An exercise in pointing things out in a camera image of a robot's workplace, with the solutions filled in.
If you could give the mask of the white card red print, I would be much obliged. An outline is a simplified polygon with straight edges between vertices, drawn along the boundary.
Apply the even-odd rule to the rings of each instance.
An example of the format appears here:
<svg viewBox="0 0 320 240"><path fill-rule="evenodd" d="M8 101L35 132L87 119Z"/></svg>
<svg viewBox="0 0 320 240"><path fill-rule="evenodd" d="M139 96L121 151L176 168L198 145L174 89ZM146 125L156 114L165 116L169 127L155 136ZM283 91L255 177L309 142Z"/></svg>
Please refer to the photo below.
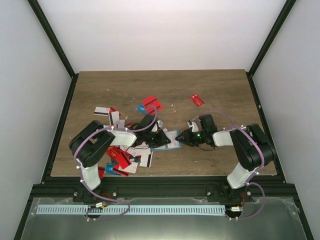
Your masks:
<svg viewBox="0 0 320 240"><path fill-rule="evenodd" d="M170 143L167 144L169 149L178 149L180 148L180 142L176 140L176 137L179 135L177 131L168 131L166 136L169 138Z"/></svg>

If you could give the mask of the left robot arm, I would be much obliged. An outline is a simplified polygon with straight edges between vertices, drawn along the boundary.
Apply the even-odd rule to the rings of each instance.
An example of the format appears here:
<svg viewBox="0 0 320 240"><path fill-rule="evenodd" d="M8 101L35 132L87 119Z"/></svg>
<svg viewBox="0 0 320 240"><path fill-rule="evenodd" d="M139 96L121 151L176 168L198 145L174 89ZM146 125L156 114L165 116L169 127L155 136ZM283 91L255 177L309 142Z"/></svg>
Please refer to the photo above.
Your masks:
<svg viewBox="0 0 320 240"><path fill-rule="evenodd" d="M171 143L162 129L162 121L155 115L145 115L139 123L126 125L103 125L93 120L69 143L77 168L80 182L86 186L84 195L89 201L97 202L102 196L99 187L99 161L110 151L110 157L122 170L134 162L134 155L128 150L146 144L148 148L159 148Z"/></svg>

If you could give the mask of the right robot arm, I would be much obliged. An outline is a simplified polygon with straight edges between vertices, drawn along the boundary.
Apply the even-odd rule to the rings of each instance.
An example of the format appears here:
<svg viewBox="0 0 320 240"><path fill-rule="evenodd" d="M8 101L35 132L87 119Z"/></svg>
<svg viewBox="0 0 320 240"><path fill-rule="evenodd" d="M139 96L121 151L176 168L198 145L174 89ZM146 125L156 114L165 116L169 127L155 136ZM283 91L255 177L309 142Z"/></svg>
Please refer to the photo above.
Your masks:
<svg viewBox="0 0 320 240"><path fill-rule="evenodd" d="M189 147L203 144L213 148L234 147L238 163L226 177L226 184L219 187L220 195L232 202L262 168L277 158L276 148L256 123L218 130L211 114L202 114L197 118L201 128L198 128L194 119L188 120L188 129L175 140Z"/></svg>

